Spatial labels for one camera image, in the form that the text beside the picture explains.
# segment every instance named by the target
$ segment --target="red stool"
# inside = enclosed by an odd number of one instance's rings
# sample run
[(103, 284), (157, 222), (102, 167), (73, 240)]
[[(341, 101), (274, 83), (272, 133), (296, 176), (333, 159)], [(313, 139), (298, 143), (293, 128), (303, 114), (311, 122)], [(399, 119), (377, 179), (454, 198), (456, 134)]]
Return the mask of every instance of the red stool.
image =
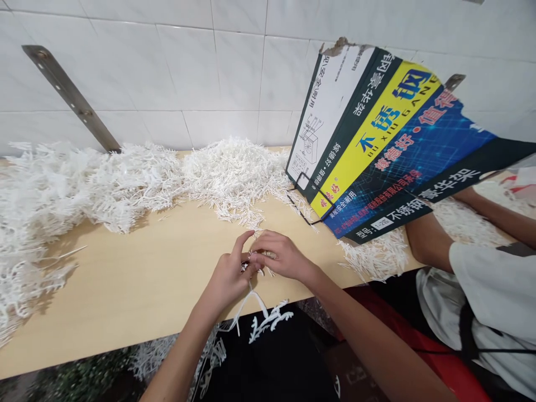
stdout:
[[(439, 344), (416, 329), (398, 314), (391, 306), (383, 301), (368, 286), (345, 289), (351, 297), (356, 299), (367, 310), (380, 319), (394, 333), (396, 333), (410, 347), (430, 351), (449, 351), (446, 346)], [(341, 341), (344, 336), (337, 330), (337, 338)], [(419, 356), (454, 392), (460, 402), (488, 402), (490, 398), (473, 373), (454, 355), (431, 355), (419, 353)]]

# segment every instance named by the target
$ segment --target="white tile wall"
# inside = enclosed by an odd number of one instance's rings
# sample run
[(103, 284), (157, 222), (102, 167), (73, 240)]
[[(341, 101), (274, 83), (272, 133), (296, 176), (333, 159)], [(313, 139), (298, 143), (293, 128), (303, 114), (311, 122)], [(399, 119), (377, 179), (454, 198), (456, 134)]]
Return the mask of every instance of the white tile wall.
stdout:
[(89, 18), (212, 29), (210, 0), (80, 0), (80, 2)]
[(261, 35), (215, 31), (221, 108), (259, 110), (262, 75)]
[(309, 41), (266, 36), (262, 64), (260, 109), (296, 110), (303, 107), (311, 74)]
[(294, 136), (289, 135), (292, 112), (259, 112), (257, 143), (264, 146), (288, 145)]
[(9, 142), (69, 141), (78, 147), (91, 147), (103, 151), (84, 123), (73, 112), (7, 112), (0, 113), (2, 127), (2, 155), (16, 155)]
[(0, 11), (1, 112), (69, 110), (21, 49), (34, 44), (12, 13)]
[(178, 110), (218, 110), (218, 62), (214, 32), (158, 25), (175, 85)]
[(12, 10), (85, 17), (84, 9), (73, 0), (4, 0)]
[(140, 112), (151, 139), (171, 149), (193, 147), (182, 112)]
[(125, 142), (143, 144), (152, 140), (140, 112), (97, 111), (97, 114), (120, 145)]
[(466, 74), (468, 117), (536, 141), (534, 21), (535, 0), (0, 0), (0, 154), (100, 148), (21, 45), (46, 46), (119, 142), (189, 149), (292, 143), (318, 49), (343, 35)]
[[(126, 91), (124, 75), (103, 51), (99, 37), (88, 19), (26, 12), (15, 12), (14, 15), (24, 25), (34, 43), (52, 52), (94, 109), (135, 108)], [(48, 82), (44, 81), (44, 84), (51, 88)]]
[(264, 35), (267, 0), (212, 0), (214, 29)]
[(298, 131), (298, 124), (300, 123), (300, 118), (302, 117), (302, 111), (293, 111), (292, 116), (290, 116), (290, 123), (289, 123), (289, 129), (287, 132), (287, 136), (292, 138), (294, 140), (294, 137), (296, 136), (296, 132)]
[(137, 110), (174, 111), (179, 101), (155, 25), (91, 20)]
[(258, 112), (184, 111), (183, 115), (194, 148), (229, 136), (257, 140)]

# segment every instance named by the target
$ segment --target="wooden table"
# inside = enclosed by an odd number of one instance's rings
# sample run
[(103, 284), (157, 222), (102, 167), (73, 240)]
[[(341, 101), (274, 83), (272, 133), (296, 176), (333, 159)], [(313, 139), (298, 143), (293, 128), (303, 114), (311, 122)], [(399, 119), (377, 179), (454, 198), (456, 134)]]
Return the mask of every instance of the wooden table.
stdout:
[[(81, 246), (63, 289), (19, 328), (0, 349), (0, 379), (96, 355), (180, 332), (221, 254), (245, 231), (219, 221), (197, 202), (148, 214), (130, 234), (111, 233), (84, 222), (51, 246), (61, 255)], [(284, 233), (342, 288), (359, 276), (342, 266), (344, 253), (323, 224), (315, 233), (289, 206), (276, 199), (259, 203), (262, 228)], [(410, 254), (406, 270), (421, 266)], [(284, 299), (311, 297), (301, 283), (282, 276), (259, 276), (256, 290), (268, 308)], [(237, 305), (222, 317), (234, 317)], [(259, 310), (254, 298), (242, 314)]]

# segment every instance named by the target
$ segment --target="blue printed panel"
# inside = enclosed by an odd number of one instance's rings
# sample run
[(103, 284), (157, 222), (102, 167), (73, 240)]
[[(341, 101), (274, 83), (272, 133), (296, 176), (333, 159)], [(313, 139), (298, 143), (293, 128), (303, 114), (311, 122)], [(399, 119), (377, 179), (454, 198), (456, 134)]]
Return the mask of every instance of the blue printed panel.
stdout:
[(336, 202), (324, 221), (337, 238), (496, 138), (464, 117), (441, 86)]

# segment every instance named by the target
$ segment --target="metal bracket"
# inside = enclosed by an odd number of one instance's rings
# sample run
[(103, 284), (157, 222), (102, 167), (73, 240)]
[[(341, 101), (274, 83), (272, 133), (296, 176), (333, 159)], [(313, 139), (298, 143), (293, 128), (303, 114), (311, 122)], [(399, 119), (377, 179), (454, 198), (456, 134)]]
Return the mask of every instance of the metal bracket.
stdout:
[(52, 53), (39, 45), (22, 45), (22, 49), (104, 149), (108, 152), (121, 152), (119, 143), (88, 101), (85, 100), (65, 70), (61, 68)]
[(466, 75), (465, 74), (452, 74), (451, 77), (445, 82), (445, 88), (448, 89), (450, 92), (454, 91), (456, 88), (458, 88), (458, 85), (462, 83), (463, 80), (465, 80)]

